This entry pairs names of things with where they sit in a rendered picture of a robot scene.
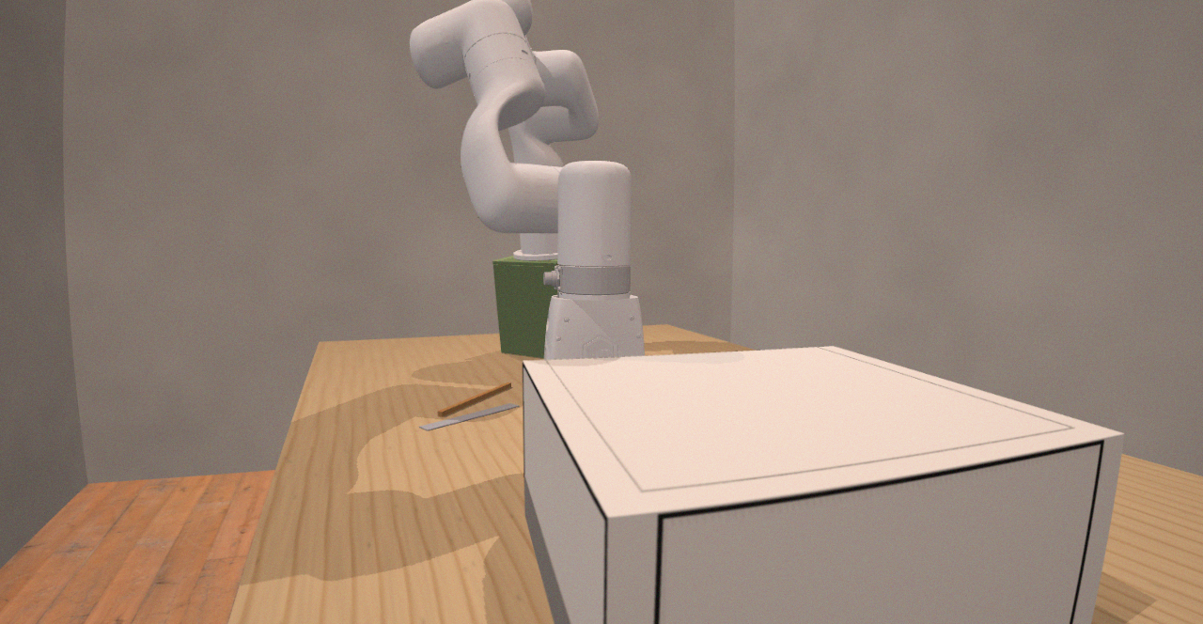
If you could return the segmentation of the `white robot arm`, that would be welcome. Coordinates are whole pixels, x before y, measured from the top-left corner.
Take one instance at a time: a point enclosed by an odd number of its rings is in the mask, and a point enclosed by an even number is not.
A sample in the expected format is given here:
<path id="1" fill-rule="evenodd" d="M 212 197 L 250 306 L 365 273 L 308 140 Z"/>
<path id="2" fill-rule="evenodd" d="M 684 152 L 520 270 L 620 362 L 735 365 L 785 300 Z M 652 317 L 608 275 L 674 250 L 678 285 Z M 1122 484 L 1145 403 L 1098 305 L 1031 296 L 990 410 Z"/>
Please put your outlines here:
<path id="1" fill-rule="evenodd" d="M 564 166 L 551 148 L 588 139 L 599 113 L 577 54 L 531 50 L 532 20 L 531 0 L 469 0 L 419 24 L 410 57 L 427 87 L 470 82 L 478 107 L 461 165 L 478 220 L 520 233 L 523 251 L 514 258 L 557 258 L 544 285 L 565 295 L 629 293 L 632 174 L 605 161 Z M 506 127 L 514 164 L 500 143 Z"/>

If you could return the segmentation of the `brown wooden stick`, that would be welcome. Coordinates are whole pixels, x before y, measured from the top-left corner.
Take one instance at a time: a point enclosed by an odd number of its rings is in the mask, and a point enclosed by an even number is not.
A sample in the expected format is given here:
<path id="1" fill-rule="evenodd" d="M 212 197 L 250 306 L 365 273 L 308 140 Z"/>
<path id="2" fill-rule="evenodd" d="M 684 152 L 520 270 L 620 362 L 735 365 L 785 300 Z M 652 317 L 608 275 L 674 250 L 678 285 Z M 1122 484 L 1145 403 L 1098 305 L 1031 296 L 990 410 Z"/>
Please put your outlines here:
<path id="1" fill-rule="evenodd" d="M 442 409 L 440 411 L 438 411 L 438 415 L 440 415 L 440 417 L 443 417 L 443 415 L 455 414 L 457 410 L 460 410 L 462 408 L 467 408 L 470 404 L 476 404 L 476 402 L 481 402 L 482 398 L 488 398 L 490 396 L 494 396 L 494 394 L 502 392 L 502 390 L 509 390 L 510 387 L 511 387 L 511 382 L 500 384 L 499 387 L 494 387 L 493 390 L 486 390 L 486 392 L 484 392 L 481 394 L 478 394 L 478 396 L 472 397 L 472 398 L 466 398 L 466 400 L 460 402 L 460 404 L 454 404 L 451 406 Z"/>

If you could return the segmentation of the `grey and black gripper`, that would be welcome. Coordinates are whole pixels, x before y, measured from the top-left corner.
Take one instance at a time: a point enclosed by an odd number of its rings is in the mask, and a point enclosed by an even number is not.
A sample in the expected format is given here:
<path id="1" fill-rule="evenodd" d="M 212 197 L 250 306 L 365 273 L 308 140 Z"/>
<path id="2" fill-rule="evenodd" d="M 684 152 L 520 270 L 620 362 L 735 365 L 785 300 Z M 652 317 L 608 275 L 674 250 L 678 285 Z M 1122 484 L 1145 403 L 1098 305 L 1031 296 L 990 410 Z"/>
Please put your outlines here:
<path id="1" fill-rule="evenodd" d="M 645 357 L 638 297 L 558 291 L 549 307 L 544 359 L 603 357 Z"/>

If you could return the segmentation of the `grey flat bar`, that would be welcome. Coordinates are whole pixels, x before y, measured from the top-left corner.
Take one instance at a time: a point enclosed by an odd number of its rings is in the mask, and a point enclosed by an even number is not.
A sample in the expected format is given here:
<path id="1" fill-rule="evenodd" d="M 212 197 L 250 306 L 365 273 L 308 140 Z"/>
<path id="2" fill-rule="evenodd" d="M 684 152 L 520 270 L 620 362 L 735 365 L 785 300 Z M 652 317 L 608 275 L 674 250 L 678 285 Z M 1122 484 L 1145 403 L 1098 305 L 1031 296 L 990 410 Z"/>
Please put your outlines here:
<path id="1" fill-rule="evenodd" d="M 520 408 L 520 406 L 516 405 L 516 404 L 500 405 L 500 406 L 497 406 L 497 408 L 490 408 L 490 409 L 484 410 L 484 411 L 478 411 L 478 414 L 457 415 L 457 417 L 454 417 L 454 418 L 439 420 L 439 422 L 435 422 L 435 423 L 432 423 L 432 424 L 426 424 L 426 426 L 420 426 L 419 428 L 425 429 L 425 430 L 438 429 L 438 428 L 442 428 L 442 427 L 445 427 L 445 426 L 457 424 L 460 422 L 463 422 L 463 420 L 478 418 L 478 417 L 481 417 L 481 415 L 502 414 L 503 411 L 505 411 L 508 409 L 514 409 L 514 408 Z"/>

